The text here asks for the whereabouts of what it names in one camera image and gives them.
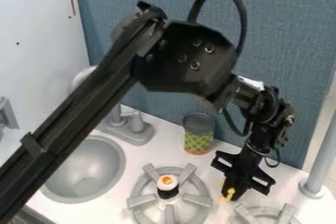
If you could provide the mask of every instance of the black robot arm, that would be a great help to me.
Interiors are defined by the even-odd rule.
[[[232,82],[227,88],[231,91],[226,92],[234,93],[228,97],[241,108],[247,120],[244,132],[238,134],[241,137],[250,135],[239,154],[216,151],[211,166],[223,172],[226,177],[221,193],[227,200],[239,199],[247,189],[268,195],[275,181],[258,165],[271,150],[275,150],[280,157],[279,148],[284,146],[287,131],[294,123],[294,110],[278,97],[278,89],[275,87],[264,87],[261,83],[232,76]],[[237,132],[226,109],[223,114]]]
[[[277,98],[276,89],[258,90],[231,73],[247,30],[242,1],[234,0],[242,24],[236,48],[218,31],[196,23],[204,1],[196,0],[186,22],[167,21],[161,9],[139,2],[139,11],[115,29],[113,47],[95,71],[35,132],[21,139],[21,147],[1,167],[0,223],[7,223],[24,206],[136,82],[151,91],[196,94],[227,119],[229,102],[241,107],[248,120],[245,132],[252,124],[242,151],[247,155],[227,158],[232,168],[219,163],[217,168],[227,176],[225,188],[242,188],[242,193],[260,189],[251,177],[262,177],[259,159],[282,144],[293,111]],[[245,184],[239,182],[242,176]]]

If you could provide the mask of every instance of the screw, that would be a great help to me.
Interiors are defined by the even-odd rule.
[[[205,52],[208,53],[208,54],[213,53],[214,49],[215,49],[214,46],[210,43],[207,43],[204,47]]]
[[[191,69],[193,71],[197,71],[199,69],[200,63],[198,61],[192,61],[191,62]]]
[[[196,39],[194,42],[193,42],[193,46],[195,47],[200,47],[201,45],[201,40],[200,39]]]
[[[168,41],[167,40],[161,40],[159,43],[159,48],[160,50],[165,49],[165,47],[168,45]]]
[[[185,63],[187,62],[187,60],[188,60],[187,55],[183,55],[179,58],[179,63]]]
[[[154,55],[153,54],[149,54],[145,57],[145,61],[147,63],[151,62],[154,59]]]
[[[286,120],[288,122],[288,124],[291,126],[294,124],[294,115],[289,115]]]

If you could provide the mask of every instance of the white cabinet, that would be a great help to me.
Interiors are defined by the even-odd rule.
[[[4,130],[0,165],[64,100],[88,66],[77,0],[0,0],[0,96],[20,126]]]

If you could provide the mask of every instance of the green can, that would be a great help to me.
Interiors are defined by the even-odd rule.
[[[185,151],[194,155],[206,154],[213,143],[215,120],[204,113],[193,113],[183,119],[182,125]]]

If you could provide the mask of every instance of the blue wall panel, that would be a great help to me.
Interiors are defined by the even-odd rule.
[[[138,0],[79,0],[88,52],[98,63],[111,46],[110,33]],[[145,0],[166,11],[170,19],[185,19],[194,0]],[[281,96],[296,110],[290,143],[283,161],[301,167],[325,93],[330,85],[336,56],[336,0],[243,0],[249,12],[249,31],[235,73],[263,80],[280,88]],[[222,31],[233,42],[239,37],[239,20],[230,0],[210,0],[200,16],[202,23]],[[195,97],[176,93],[151,93],[136,85],[124,103],[174,123],[192,111],[213,114]],[[237,109],[234,117],[240,119]],[[242,145],[221,115],[216,136]]]

